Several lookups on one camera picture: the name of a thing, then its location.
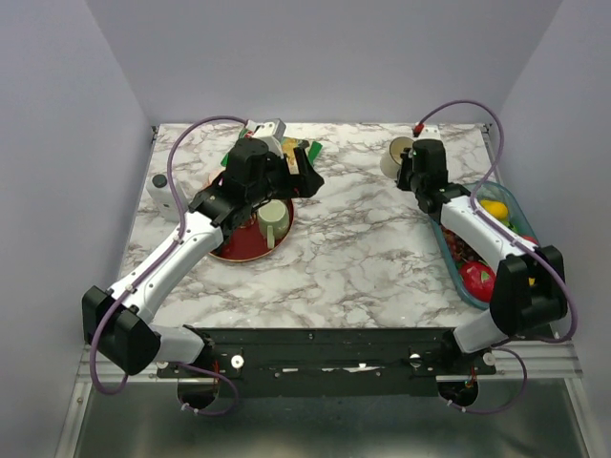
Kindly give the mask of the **cream mug with black rim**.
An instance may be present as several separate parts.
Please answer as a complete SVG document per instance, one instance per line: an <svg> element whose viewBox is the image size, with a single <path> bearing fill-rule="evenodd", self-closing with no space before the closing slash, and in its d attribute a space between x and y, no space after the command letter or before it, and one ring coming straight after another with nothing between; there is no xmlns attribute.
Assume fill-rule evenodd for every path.
<svg viewBox="0 0 611 458"><path fill-rule="evenodd" d="M410 149L413 139L410 137L399 136L390 143L388 151L380 159L380 169L385 177L392 180L397 179L401 168L402 154L406 149Z"/></svg>

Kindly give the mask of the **light green mug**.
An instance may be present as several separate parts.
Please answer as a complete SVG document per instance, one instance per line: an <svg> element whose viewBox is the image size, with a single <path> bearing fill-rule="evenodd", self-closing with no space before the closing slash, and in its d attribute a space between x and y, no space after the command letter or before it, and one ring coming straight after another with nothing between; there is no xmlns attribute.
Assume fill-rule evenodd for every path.
<svg viewBox="0 0 611 458"><path fill-rule="evenodd" d="M257 211L260 232L271 250L288 232L290 216L287 206L280 200L270 200Z"/></svg>

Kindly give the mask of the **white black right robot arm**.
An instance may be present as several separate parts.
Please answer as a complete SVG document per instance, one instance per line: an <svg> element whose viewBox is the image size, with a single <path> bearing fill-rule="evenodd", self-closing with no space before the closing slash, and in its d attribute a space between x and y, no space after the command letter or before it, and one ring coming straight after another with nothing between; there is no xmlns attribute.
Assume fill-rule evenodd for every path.
<svg viewBox="0 0 611 458"><path fill-rule="evenodd" d="M438 139L417 139L402 154L396 184L415 195L435 223L464 239L495 273L486 311L454 329L439 350L441 366L452 374L474 362L474 353L564 318L568 293L560 251L517 235L476 201L475 190L448 180L446 150Z"/></svg>

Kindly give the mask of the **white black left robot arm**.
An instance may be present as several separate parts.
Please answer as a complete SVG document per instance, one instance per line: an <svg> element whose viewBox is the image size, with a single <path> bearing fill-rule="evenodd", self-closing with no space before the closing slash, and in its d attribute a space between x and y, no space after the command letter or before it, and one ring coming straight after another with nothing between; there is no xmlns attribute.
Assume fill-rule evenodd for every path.
<svg viewBox="0 0 611 458"><path fill-rule="evenodd" d="M185 327L155 329L151 322L166 297L206 255L220 249L269 201L311 198L324 180L307 155L308 143L276 154L257 138L241 138L225 169L198 191L172 235L129 275L82 298L84 338L127 375L153 362L177 362L192 377L204 375L210 351Z"/></svg>

